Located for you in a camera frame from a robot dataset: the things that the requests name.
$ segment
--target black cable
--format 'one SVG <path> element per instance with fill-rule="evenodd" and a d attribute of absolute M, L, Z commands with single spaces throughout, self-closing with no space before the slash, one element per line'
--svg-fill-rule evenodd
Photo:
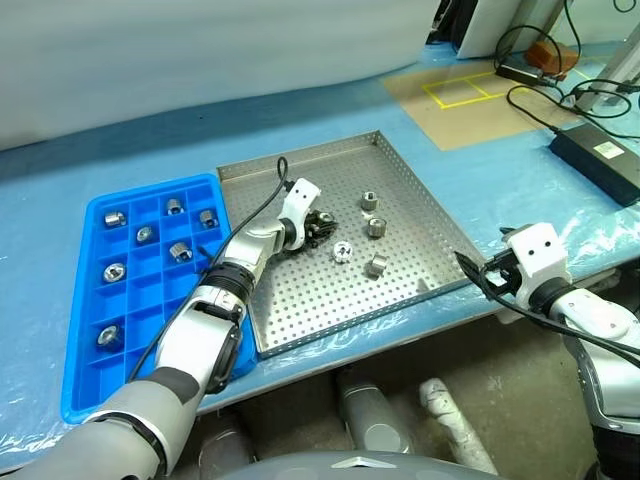
<path fill-rule="evenodd" d="M 509 30 L 507 30 L 506 32 L 504 32 L 500 36 L 500 38 L 496 42 L 496 48 L 493 51 L 493 68 L 494 69 L 498 68 L 498 65 L 496 64 L 496 61 L 498 63 L 502 63 L 502 62 L 504 62 L 506 57 L 509 55 L 509 52 L 505 52 L 504 55 L 500 54 L 500 51 L 499 51 L 500 44 L 502 42 L 504 42 L 505 38 L 507 38 L 507 35 L 509 35 L 512 32 L 515 32 L 516 30 L 520 30 L 520 29 L 535 30 L 536 32 L 538 32 L 539 34 L 543 35 L 546 39 L 548 39 L 551 42 L 553 47 L 556 49 L 556 53 L 558 54 L 558 73 L 556 73 L 554 75 L 557 76 L 557 75 L 563 74 L 564 72 L 562 71 L 562 53 L 560 52 L 560 46 L 558 45 L 558 42 L 556 42 L 553 39 L 553 37 L 551 35 L 549 35 L 547 32 L 545 32 L 541 28 L 538 28 L 538 27 L 536 27 L 534 25 L 516 25 L 515 27 L 511 27 Z"/>
<path fill-rule="evenodd" d="M 636 8 L 637 4 L 638 0 L 631 0 L 631 6 L 625 10 L 620 8 L 620 5 L 618 5 L 618 0 L 613 0 L 613 8 L 615 8 L 620 13 L 629 13 L 631 10 Z"/>
<path fill-rule="evenodd" d="M 226 240 L 222 242 L 222 245 L 220 245 L 220 248 L 218 248 L 218 253 L 216 253 L 215 257 L 213 257 L 213 259 L 211 260 L 210 267 L 215 265 L 218 262 L 218 260 L 220 259 L 220 255 L 222 255 L 222 253 L 225 251 L 225 249 L 227 248 L 227 246 L 229 245 L 229 242 L 233 239 L 233 237 L 235 237 L 240 230 L 242 230 L 251 220 L 253 220 L 260 212 L 262 212 L 262 210 L 264 210 L 273 201 L 274 198 L 278 196 L 278 194 L 280 193 L 280 190 L 282 190 L 282 187 L 286 186 L 286 187 L 289 187 L 289 189 L 291 188 L 291 186 L 293 185 L 293 182 L 287 181 L 287 174 L 289 173 L 289 162 L 287 162 L 287 159 L 285 157 L 278 158 L 276 169 L 278 171 L 278 177 L 280 178 L 280 183 L 278 183 L 278 186 L 275 188 L 273 193 L 271 193 L 271 195 L 269 195 L 269 197 L 262 203 L 262 205 L 256 208 L 251 215 L 249 215 L 242 222 L 240 222 L 240 224 L 233 229 L 233 231 L 226 238 Z M 208 269 L 202 273 L 202 275 L 200 276 L 200 280 L 198 280 L 198 283 L 194 285 L 194 287 L 186 296 L 182 304 L 176 309 L 175 312 L 173 312 L 173 315 L 171 315 L 169 320 L 155 334 L 155 336 L 153 337 L 153 339 L 151 340 L 147 348 L 145 348 L 144 352 L 142 353 L 142 356 L 136 362 L 135 366 L 133 367 L 133 370 L 131 370 L 129 377 L 127 378 L 127 383 L 132 382 L 138 376 L 138 373 L 140 372 L 142 365 L 151 354 L 151 351 L 156 347 L 156 345 L 158 345 L 158 342 L 160 341 L 162 336 L 165 334 L 165 332 L 167 331 L 171 323 L 173 323 L 173 321 L 175 320 L 178 312 L 182 310 L 182 308 L 187 304 L 187 302 L 189 301 L 189 298 L 191 297 L 195 289 L 198 287 L 200 282 L 207 275 L 207 273 L 208 273 Z"/>
<path fill-rule="evenodd" d="M 576 109 L 577 111 L 581 112 L 583 115 L 587 115 L 589 117 L 593 117 L 593 118 L 618 118 L 621 117 L 623 115 L 626 115 L 627 113 L 629 113 L 629 111 L 633 108 L 633 105 L 631 104 L 631 100 L 629 100 L 629 98 L 627 98 L 627 96 L 623 95 L 620 92 L 617 92 L 615 90 L 613 91 L 609 91 L 609 90 L 604 90 L 602 88 L 587 88 L 585 90 L 580 90 L 580 87 L 582 87 L 583 85 L 588 85 L 590 83 L 607 83 L 609 85 L 616 85 L 618 87 L 620 86 L 624 86 L 624 87 L 628 87 L 629 84 L 628 83 L 624 83 L 624 82 L 617 82 L 615 80 L 609 80 L 607 78 L 591 78 L 589 80 L 583 80 L 582 82 L 578 83 L 577 85 L 575 85 L 571 91 L 567 94 L 562 94 L 562 97 L 560 98 L 559 102 L 563 103 L 567 98 L 569 98 L 572 95 L 577 95 L 578 93 L 580 94 L 584 94 L 584 93 L 603 93 L 606 95 L 613 95 L 614 97 L 618 97 L 620 100 L 622 100 L 623 102 L 626 103 L 627 109 L 619 112 L 619 113 L 614 113 L 612 115 L 600 115 L 600 114 L 595 114 L 595 113 L 591 113 L 591 112 L 587 112 L 583 109 L 581 109 L 580 107 L 578 107 L 577 105 L 574 105 L 574 109 Z"/>
<path fill-rule="evenodd" d="M 541 125 L 544 125 L 545 127 L 547 127 L 549 130 L 551 130 L 553 133 L 558 133 L 560 131 L 560 129 L 558 127 L 556 127 L 555 125 L 551 125 L 548 122 L 545 122 L 544 120 L 542 120 L 541 118 L 535 116 L 533 113 L 531 113 L 529 110 L 527 110 L 526 108 L 518 105 L 517 103 L 515 103 L 512 99 L 511 99 L 511 92 L 513 92 L 514 90 L 518 90 L 519 88 L 526 88 L 527 90 L 533 90 L 534 92 L 539 93 L 540 95 L 542 95 L 543 97 L 548 98 L 550 101 L 552 101 L 553 103 L 556 103 L 556 100 L 552 97 L 550 97 L 549 95 L 547 95 L 544 92 L 541 92 L 540 90 L 537 90 L 533 87 L 530 87 L 529 85 L 516 85 L 515 87 L 512 87 L 509 89 L 509 91 L 507 92 L 507 103 L 509 105 L 511 105 L 513 108 L 520 110 L 522 113 L 524 113 L 525 115 L 527 115 L 528 117 L 532 118 L 533 120 L 535 120 L 536 122 L 538 122 Z"/>
<path fill-rule="evenodd" d="M 555 88 L 559 92 L 562 92 L 562 90 L 557 86 L 553 86 L 553 85 L 549 85 L 549 86 L 551 88 Z M 516 108 L 517 110 L 520 110 L 522 113 L 524 113 L 528 117 L 532 118 L 536 122 L 540 123 L 541 125 L 544 125 L 545 127 L 550 129 L 554 133 L 558 133 L 560 131 L 560 129 L 558 127 L 556 127 L 555 125 L 551 125 L 550 123 L 542 120 L 541 118 L 537 117 L 536 115 L 531 113 L 526 108 L 522 107 L 521 105 L 516 104 L 513 101 L 513 99 L 511 98 L 511 93 L 514 90 L 517 90 L 519 88 L 525 88 L 527 90 L 531 90 L 532 92 L 536 92 L 538 95 L 543 96 L 544 98 L 546 98 L 547 100 L 549 100 L 550 102 L 555 104 L 557 107 L 585 118 L 589 122 L 593 123 L 596 127 L 601 129 L 603 132 L 607 133 L 608 135 L 610 135 L 612 137 L 627 138 L 627 139 L 640 139 L 640 136 L 638 136 L 638 135 L 624 135 L 624 134 L 612 132 L 611 130 L 607 129 L 604 125 L 602 125 L 600 122 L 595 120 L 595 118 L 601 118 L 601 117 L 598 117 L 596 115 L 593 115 L 593 114 L 590 114 L 588 112 L 585 112 L 584 110 L 582 110 L 580 108 L 577 108 L 575 106 L 569 107 L 567 105 L 563 105 L 560 100 L 556 100 L 555 98 L 551 97 L 550 95 L 547 95 L 543 91 L 538 90 L 537 88 L 530 87 L 529 85 L 516 85 L 515 87 L 512 87 L 512 88 L 509 89 L 509 91 L 507 91 L 506 99 L 507 99 L 507 102 L 509 103 L 509 105 L 511 105 L 512 107 Z M 561 98 L 563 98 L 563 99 L 568 96 L 568 95 L 565 95 L 564 93 L 562 95 L 563 96 Z M 606 117 L 603 117 L 603 118 L 615 118 L 615 116 L 606 116 Z"/>
<path fill-rule="evenodd" d="M 567 22 L 569 23 L 569 28 L 571 28 L 571 32 L 573 33 L 573 36 L 575 37 L 576 43 L 578 45 L 578 57 L 576 58 L 576 63 L 575 63 L 575 65 L 577 65 L 578 62 L 580 61 L 580 57 L 582 56 L 582 42 L 580 41 L 580 35 L 578 35 L 578 31 L 576 30 L 576 27 L 573 24 L 573 19 L 569 14 L 568 0 L 563 1 L 563 8 L 564 8 L 564 14 L 567 16 Z"/>
<path fill-rule="evenodd" d="M 589 342 L 592 345 L 596 345 L 600 348 L 607 350 L 608 352 L 611 352 L 619 356 L 620 358 L 631 363 L 633 366 L 640 368 L 640 359 L 633 356 L 633 355 L 640 355 L 639 348 L 631 347 L 629 345 L 624 345 L 622 343 L 613 342 L 610 340 L 604 340 L 602 338 L 593 336 L 589 333 L 581 332 L 579 330 L 574 330 L 572 328 L 569 328 L 566 325 L 556 322 L 554 320 L 550 320 L 543 315 L 539 315 L 537 313 L 533 313 L 528 310 L 525 310 L 524 308 L 521 308 L 518 305 L 505 300 L 499 295 L 496 295 L 487 284 L 486 273 L 487 273 L 487 266 L 482 265 L 478 271 L 478 282 L 479 282 L 480 289 L 490 300 L 494 300 L 498 302 L 500 305 L 510 310 L 513 310 L 514 312 L 519 313 L 525 318 L 528 318 L 529 320 L 531 320 L 534 324 L 538 325 L 539 327 L 546 328 L 548 330 L 551 330 L 556 333 L 560 333 L 562 335 L 578 338 L 580 340 L 584 340 L 585 342 Z"/>

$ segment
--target brown cardboard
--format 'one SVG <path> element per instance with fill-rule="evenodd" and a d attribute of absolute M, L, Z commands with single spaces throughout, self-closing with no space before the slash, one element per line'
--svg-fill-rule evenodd
<path fill-rule="evenodd" d="M 544 128 L 507 103 L 507 91 L 518 84 L 493 72 L 491 62 L 481 61 L 395 75 L 383 83 L 440 150 Z M 577 118 L 534 92 L 519 89 L 511 98 L 553 125 Z"/>

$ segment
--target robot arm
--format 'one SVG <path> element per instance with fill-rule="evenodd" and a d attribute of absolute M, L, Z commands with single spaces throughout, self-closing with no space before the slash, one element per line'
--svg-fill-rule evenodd
<path fill-rule="evenodd" d="M 633 313 L 571 284 L 567 252 L 550 224 L 501 230 L 508 249 L 482 268 L 458 254 L 465 274 L 489 298 L 511 293 L 521 309 L 577 332 L 640 347 Z M 485 271 L 499 273 L 503 283 L 481 278 Z M 565 336 L 565 344 L 578 364 L 600 472 L 614 480 L 640 478 L 640 369 L 588 341 Z"/>
<path fill-rule="evenodd" d="M 85 423 L 15 478 L 146 480 L 168 475 L 206 393 L 229 380 L 242 322 L 269 258 L 297 250 L 320 190 L 299 179 L 278 219 L 250 223 L 232 238 L 158 345 L 155 369 L 116 391 Z"/>

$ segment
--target white pipe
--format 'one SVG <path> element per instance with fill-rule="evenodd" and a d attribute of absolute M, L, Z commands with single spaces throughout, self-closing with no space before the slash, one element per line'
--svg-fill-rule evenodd
<path fill-rule="evenodd" d="M 478 434 L 462 414 L 439 378 L 420 385 L 420 403 L 442 425 L 456 461 L 475 470 L 498 474 Z"/>

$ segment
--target tray hole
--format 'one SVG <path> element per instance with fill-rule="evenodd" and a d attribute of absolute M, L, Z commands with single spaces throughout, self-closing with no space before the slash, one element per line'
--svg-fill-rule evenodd
<path fill-rule="evenodd" d="M 163 310 L 164 310 L 165 321 L 169 321 L 169 319 L 171 318 L 171 315 L 173 315 L 175 311 L 178 310 L 178 308 L 180 308 L 183 301 L 184 301 L 184 297 L 176 298 L 175 300 L 171 300 L 170 302 L 166 302 L 164 304 Z"/>
<path fill-rule="evenodd" d="M 157 244 L 149 245 L 133 250 L 129 265 L 131 277 L 139 277 L 160 271 L 162 267 L 160 246 Z"/>
<path fill-rule="evenodd" d="M 158 217 L 157 198 L 142 198 L 131 204 L 131 223 L 150 222 Z"/>
<path fill-rule="evenodd" d="M 99 255 L 114 255 L 127 251 L 129 231 L 126 228 L 114 228 L 102 232 L 98 236 L 97 250 Z"/>
<path fill-rule="evenodd" d="M 127 326 L 125 330 L 127 350 L 149 345 L 163 324 L 162 305 L 156 305 L 130 313 L 127 316 Z"/>
<path fill-rule="evenodd" d="M 94 407 L 124 384 L 124 355 L 113 355 L 93 362 L 82 369 L 76 409 Z"/>
<path fill-rule="evenodd" d="M 124 315 L 126 307 L 125 282 L 105 285 L 94 291 L 91 308 L 96 312 L 96 320 Z"/>
<path fill-rule="evenodd" d="M 198 283 L 193 265 L 180 265 L 164 273 L 164 298 L 184 298 Z"/>
<path fill-rule="evenodd" d="M 207 250 L 211 255 L 216 255 L 218 253 L 218 248 L 220 247 L 221 241 L 222 231 L 219 228 L 196 233 L 193 236 L 194 245 L 196 247 L 204 247 L 205 250 Z M 202 254 L 196 249 L 196 258 L 204 259 L 206 257 L 203 257 Z"/>
<path fill-rule="evenodd" d="M 191 235 L 189 217 L 182 214 L 164 217 L 160 221 L 160 229 L 160 234 L 164 241 L 170 241 Z"/>
<path fill-rule="evenodd" d="M 129 310 L 138 310 L 162 301 L 162 279 L 159 273 L 129 281 Z"/>
<path fill-rule="evenodd" d="M 208 185 L 190 188 L 187 190 L 187 197 L 192 210 L 203 210 L 213 203 L 213 190 Z"/>
<path fill-rule="evenodd" d="M 138 377 L 137 378 L 146 377 L 151 372 L 153 372 L 153 367 L 154 367 L 154 365 L 156 363 L 156 348 L 157 347 L 153 347 L 153 350 L 151 350 L 151 352 L 149 353 L 149 356 L 147 357 L 147 359 L 142 364 L 142 367 L 140 368 L 140 371 L 138 371 Z M 137 350 L 134 350 L 134 351 L 126 353 L 124 370 L 126 371 L 127 377 L 129 376 L 129 374 L 133 370 L 133 367 L 136 366 L 136 363 L 138 362 L 140 357 L 142 357 L 142 354 L 144 353 L 145 349 L 146 349 L 146 346 L 142 347 L 142 348 L 139 348 Z"/>

